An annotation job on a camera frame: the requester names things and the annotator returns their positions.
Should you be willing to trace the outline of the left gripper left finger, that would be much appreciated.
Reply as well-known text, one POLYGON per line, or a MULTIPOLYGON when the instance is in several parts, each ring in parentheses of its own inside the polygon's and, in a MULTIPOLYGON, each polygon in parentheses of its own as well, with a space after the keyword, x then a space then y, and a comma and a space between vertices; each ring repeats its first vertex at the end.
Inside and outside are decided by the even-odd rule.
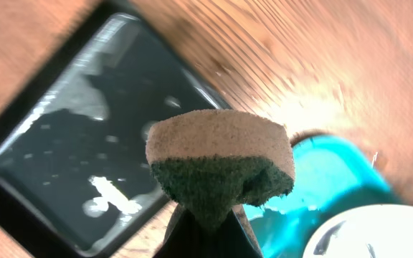
POLYGON ((204 231, 194 215, 178 204, 171 215, 163 243, 153 258, 199 258, 204 231))

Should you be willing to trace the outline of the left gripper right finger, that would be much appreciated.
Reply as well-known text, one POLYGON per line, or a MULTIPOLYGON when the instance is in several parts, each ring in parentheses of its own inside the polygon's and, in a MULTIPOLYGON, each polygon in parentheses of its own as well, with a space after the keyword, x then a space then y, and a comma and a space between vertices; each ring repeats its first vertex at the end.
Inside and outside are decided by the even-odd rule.
POLYGON ((217 230, 214 253, 220 258, 262 258, 261 248, 243 205, 233 206, 217 230))

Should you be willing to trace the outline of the dark green sponge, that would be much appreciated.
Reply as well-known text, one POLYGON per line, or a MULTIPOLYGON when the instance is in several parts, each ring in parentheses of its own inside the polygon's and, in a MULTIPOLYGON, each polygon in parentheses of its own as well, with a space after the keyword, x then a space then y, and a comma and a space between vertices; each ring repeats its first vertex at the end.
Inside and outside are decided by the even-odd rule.
POLYGON ((208 231, 233 206, 261 206, 295 183, 285 128, 236 110, 195 110, 154 124, 146 158, 168 197, 208 231))

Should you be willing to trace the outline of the white plate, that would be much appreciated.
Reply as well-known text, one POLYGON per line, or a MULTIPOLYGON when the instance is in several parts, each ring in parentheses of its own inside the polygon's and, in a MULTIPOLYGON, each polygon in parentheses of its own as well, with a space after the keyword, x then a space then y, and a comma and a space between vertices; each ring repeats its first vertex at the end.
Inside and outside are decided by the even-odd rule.
POLYGON ((312 235, 303 258, 413 258, 413 206, 375 204, 342 212, 312 235))

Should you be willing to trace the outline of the teal plastic serving tray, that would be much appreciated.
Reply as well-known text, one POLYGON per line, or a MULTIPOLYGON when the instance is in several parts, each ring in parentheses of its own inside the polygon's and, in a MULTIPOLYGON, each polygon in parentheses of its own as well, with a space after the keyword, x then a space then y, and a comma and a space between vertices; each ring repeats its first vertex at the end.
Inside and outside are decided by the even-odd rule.
POLYGON ((359 206, 400 198, 351 142, 316 135, 293 147, 295 183, 287 196, 244 207, 264 258, 301 257, 324 222, 359 206))

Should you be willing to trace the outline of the black water tray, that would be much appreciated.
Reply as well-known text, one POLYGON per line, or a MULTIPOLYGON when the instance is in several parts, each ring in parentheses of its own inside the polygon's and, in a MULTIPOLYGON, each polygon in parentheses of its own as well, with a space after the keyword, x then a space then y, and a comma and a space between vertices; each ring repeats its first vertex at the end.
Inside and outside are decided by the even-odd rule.
POLYGON ((226 108, 129 3, 100 3, 0 114, 0 226, 35 257, 112 256, 167 202, 149 128, 226 108))

